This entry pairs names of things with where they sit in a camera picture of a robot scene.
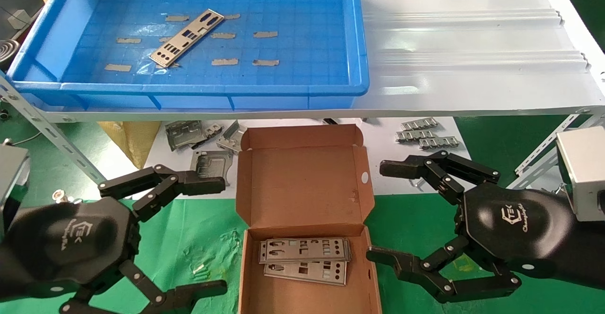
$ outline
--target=open cardboard box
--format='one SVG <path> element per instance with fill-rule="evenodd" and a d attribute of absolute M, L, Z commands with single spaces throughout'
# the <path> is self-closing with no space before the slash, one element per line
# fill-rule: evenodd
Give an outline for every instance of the open cardboard box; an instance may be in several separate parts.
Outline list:
<path fill-rule="evenodd" d="M 381 314 L 363 220 L 374 208 L 363 135 L 355 125 L 250 128 L 242 137 L 236 211 L 244 235 L 240 314 Z M 346 286 L 265 277 L 259 242 L 347 237 Z"/>

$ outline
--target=box lid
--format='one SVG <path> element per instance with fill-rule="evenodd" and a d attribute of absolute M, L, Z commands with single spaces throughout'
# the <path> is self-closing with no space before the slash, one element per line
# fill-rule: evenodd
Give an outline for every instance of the box lid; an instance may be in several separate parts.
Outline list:
<path fill-rule="evenodd" d="M 252 228 L 361 224 L 374 208 L 355 125 L 250 128 L 238 157 L 235 209 Z"/>

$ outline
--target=cable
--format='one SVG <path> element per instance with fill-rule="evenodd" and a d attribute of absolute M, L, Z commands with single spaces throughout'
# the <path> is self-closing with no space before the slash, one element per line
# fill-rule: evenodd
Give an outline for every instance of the cable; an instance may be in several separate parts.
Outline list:
<path fill-rule="evenodd" d="M 21 145 L 21 144 L 23 144 L 24 142 L 28 142 L 28 141 L 30 141 L 30 140 L 34 140 L 34 139 L 36 139 L 36 138 L 37 138 L 39 135 L 41 135 L 41 134 L 42 134 L 42 133 L 41 133 L 41 131 L 39 131 L 39 132 L 38 132 L 36 135 L 34 135 L 33 137 L 27 138 L 27 139 L 22 140 L 22 141 L 15 142 L 15 144 L 13 144 L 13 146 Z"/>
<path fill-rule="evenodd" d="M 23 21 L 22 19 L 18 18 L 17 16 L 15 16 L 15 15 L 11 14 L 11 13 L 10 13 L 8 10 L 6 10 L 5 8 L 3 8 L 2 6 L 0 6 L 0 9 L 1 9 L 1 10 L 4 10 L 4 12 L 6 12 L 6 13 L 7 13 L 7 14 L 9 14 L 9 15 L 11 15 L 11 16 L 12 16 L 12 17 L 14 17 L 15 19 L 17 19 L 17 20 L 19 20 L 19 21 L 21 21 L 21 22 L 25 23 L 26 25 L 28 25 L 28 26 L 32 25 L 32 23 L 25 22 L 25 21 Z"/>

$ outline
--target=blue plastic tray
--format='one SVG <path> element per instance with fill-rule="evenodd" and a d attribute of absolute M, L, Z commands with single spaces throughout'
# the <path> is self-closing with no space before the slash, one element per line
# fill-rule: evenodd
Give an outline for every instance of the blue plastic tray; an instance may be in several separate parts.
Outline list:
<path fill-rule="evenodd" d="M 208 8 L 240 14 L 213 30 L 236 38 L 207 35 L 181 67 L 156 68 L 148 56 L 159 39 L 190 22 L 166 15 L 193 19 Z M 258 31 L 278 36 L 254 38 Z M 217 58 L 239 64 L 212 66 Z M 8 77 L 48 105 L 83 109 L 344 109 L 369 87 L 360 0 L 49 0 Z"/>

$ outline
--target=stamped metal part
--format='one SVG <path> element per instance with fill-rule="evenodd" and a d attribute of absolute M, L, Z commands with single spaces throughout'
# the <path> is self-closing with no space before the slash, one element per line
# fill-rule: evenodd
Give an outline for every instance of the stamped metal part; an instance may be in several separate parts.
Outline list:
<path fill-rule="evenodd" d="M 398 131 L 395 132 L 396 142 L 410 142 L 410 141 L 419 141 L 420 139 L 425 138 L 435 138 L 436 135 L 433 134 L 431 130 L 419 130 L 419 131 Z"/>
<path fill-rule="evenodd" d="M 456 137 L 420 139 L 421 150 L 430 150 L 432 148 L 457 148 L 458 145 L 460 145 L 460 142 Z"/>
<path fill-rule="evenodd" d="M 242 135 L 244 135 L 246 130 L 248 130 L 248 127 L 240 125 L 240 123 L 235 120 L 233 124 L 225 130 L 223 135 L 218 138 L 216 145 L 218 145 L 219 148 L 231 150 L 234 154 L 239 154 L 242 151 Z"/>
<path fill-rule="evenodd" d="M 295 263 L 270 263 L 264 266 L 264 275 L 298 281 L 346 285 L 346 262 L 311 261 Z"/>
<path fill-rule="evenodd" d="M 166 125 L 166 136 L 170 150 L 174 151 L 187 144 L 195 144 L 207 138 L 201 121 L 172 122 Z"/>
<path fill-rule="evenodd" d="M 200 178 L 223 177 L 225 185 L 227 182 L 227 171 L 233 164 L 233 152 L 231 151 L 202 151 L 197 150 L 191 159 L 191 170 L 194 170 Z"/>
<path fill-rule="evenodd" d="M 265 262 L 350 261 L 345 238 L 268 239 Z"/>
<path fill-rule="evenodd" d="M 151 53 L 149 57 L 160 66 L 169 67 L 200 38 L 219 25 L 223 19 L 223 15 L 209 9 L 206 10 L 179 31 L 178 34 Z"/>
<path fill-rule="evenodd" d="M 435 118 L 423 118 L 418 120 L 412 120 L 411 122 L 404 122 L 401 124 L 401 128 L 404 131 L 413 131 L 413 130 L 425 130 L 433 127 L 437 127 L 439 123 Z"/>

